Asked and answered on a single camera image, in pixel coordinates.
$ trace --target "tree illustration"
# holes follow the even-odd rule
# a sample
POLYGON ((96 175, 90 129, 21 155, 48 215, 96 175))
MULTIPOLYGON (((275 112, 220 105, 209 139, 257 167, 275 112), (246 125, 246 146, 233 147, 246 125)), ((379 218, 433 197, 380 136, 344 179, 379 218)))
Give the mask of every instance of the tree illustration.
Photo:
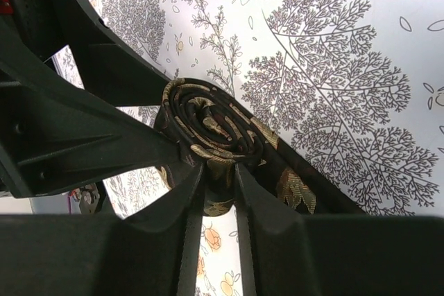
POLYGON ((155 117, 159 112, 157 105, 150 105, 146 107, 139 107, 138 115, 142 118, 142 123, 150 127, 154 126, 155 117))
POLYGON ((200 39, 200 48, 206 49, 210 47, 217 55, 217 58, 222 61, 226 68, 226 72, 220 67, 214 65, 213 68, 207 70, 207 75, 212 77, 227 93, 234 96, 234 76, 240 74, 242 63, 237 62, 238 57, 242 55, 241 47, 236 35, 229 38, 224 38, 223 28, 227 23, 225 15, 223 14, 223 7, 218 7, 218 12, 214 19, 210 18, 207 11, 208 2, 206 0, 182 0, 186 1, 188 5, 194 5, 197 9, 197 15, 193 15, 192 24, 196 27, 204 27, 205 30, 211 28, 209 36, 202 35, 200 39))
POLYGON ((157 60, 165 35, 165 11, 159 0, 103 0, 102 15, 138 54, 157 60))
POLYGON ((284 0, 266 19, 284 53, 250 61, 242 98, 363 209, 411 215, 434 206, 438 158, 404 129, 385 128, 410 99, 408 78, 360 26, 365 0, 284 0))

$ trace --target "screw hole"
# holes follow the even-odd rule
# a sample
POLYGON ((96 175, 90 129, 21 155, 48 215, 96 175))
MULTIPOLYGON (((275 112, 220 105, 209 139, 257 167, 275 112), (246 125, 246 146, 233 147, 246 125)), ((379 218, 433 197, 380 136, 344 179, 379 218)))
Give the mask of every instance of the screw hole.
POLYGON ((41 180, 45 180, 48 178, 48 172, 47 171, 42 171, 39 175, 41 180))
POLYGON ((105 22, 103 21, 103 19, 101 17, 99 17, 99 23, 104 26, 105 28, 109 29, 110 27, 108 27, 105 22))
POLYGON ((23 123, 17 123, 17 124, 15 124, 15 126, 14 126, 14 131, 15 131, 17 134, 24 134, 25 131, 26 131, 26 126, 25 126, 25 124, 23 124, 23 123))

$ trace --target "rolled necktie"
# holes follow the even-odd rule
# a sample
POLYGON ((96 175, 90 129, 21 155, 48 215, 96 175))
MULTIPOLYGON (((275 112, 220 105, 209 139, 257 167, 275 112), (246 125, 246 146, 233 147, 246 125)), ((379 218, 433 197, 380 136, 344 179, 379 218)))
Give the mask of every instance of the rolled necktie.
POLYGON ((208 82, 171 81, 164 89, 154 128, 179 144, 184 162, 157 166, 170 189, 198 163, 206 165, 206 216, 223 215, 233 205, 236 163, 301 214, 364 214, 267 125, 208 82))

